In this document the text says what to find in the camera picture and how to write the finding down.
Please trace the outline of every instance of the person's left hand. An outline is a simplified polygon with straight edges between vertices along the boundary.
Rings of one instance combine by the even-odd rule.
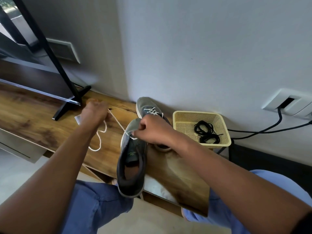
[[[80,114],[80,125],[91,128],[98,128],[106,119],[108,113],[108,103],[105,101],[90,100]]]

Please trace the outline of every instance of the television stand leg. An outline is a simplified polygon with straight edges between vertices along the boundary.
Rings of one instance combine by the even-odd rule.
[[[70,99],[75,100],[75,101],[81,101],[81,98],[91,89],[91,86],[86,86],[80,90],[78,90],[78,94],[80,96],[80,99],[76,99],[75,97],[72,97]],[[61,118],[61,116],[63,116],[67,111],[73,109],[73,107],[76,106],[73,103],[69,103],[69,102],[65,102],[58,110],[57,112],[54,114],[53,116],[53,120],[57,121],[58,119]]]

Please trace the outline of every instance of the basket rim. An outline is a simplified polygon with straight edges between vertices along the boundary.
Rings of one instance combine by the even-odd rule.
[[[211,147],[215,147],[215,148],[218,148],[218,147],[229,147],[231,144],[232,144],[232,140],[230,138],[230,134],[227,130],[227,126],[225,125],[225,122],[224,122],[224,119],[222,117],[221,114],[219,113],[214,113],[214,112],[198,112],[198,111],[175,111],[173,114],[172,114],[172,118],[173,118],[173,128],[174,130],[176,130],[176,120],[175,120],[175,114],[176,113],[179,113],[179,112],[183,112],[183,113],[201,113],[201,114],[214,114],[214,115],[218,115],[221,119],[221,122],[222,122],[222,125],[224,126],[224,129],[225,129],[225,135],[228,139],[228,143],[226,144],[214,144],[214,143],[199,143],[203,146],[211,146]]]

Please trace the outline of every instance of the hand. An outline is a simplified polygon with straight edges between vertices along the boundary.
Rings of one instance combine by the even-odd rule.
[[[148,143],[170,146],[175,132],[160,116],[146,115],[141,119],[139,129],[132,134]]]
[[[107,102],[100,102],[96,99],[89,100],[80,114],[80,125],[97,129],[99,125],[106,119],[108,115],[107,113]]]

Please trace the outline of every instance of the forearm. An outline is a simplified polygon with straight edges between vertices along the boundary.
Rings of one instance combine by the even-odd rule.
[[[94,130],[78,127],[49,161],[0,205],[0,232],[58,231]]]
[[[170,146],[252,233],[289,233],[311,208],[278,186],[174,132]]]

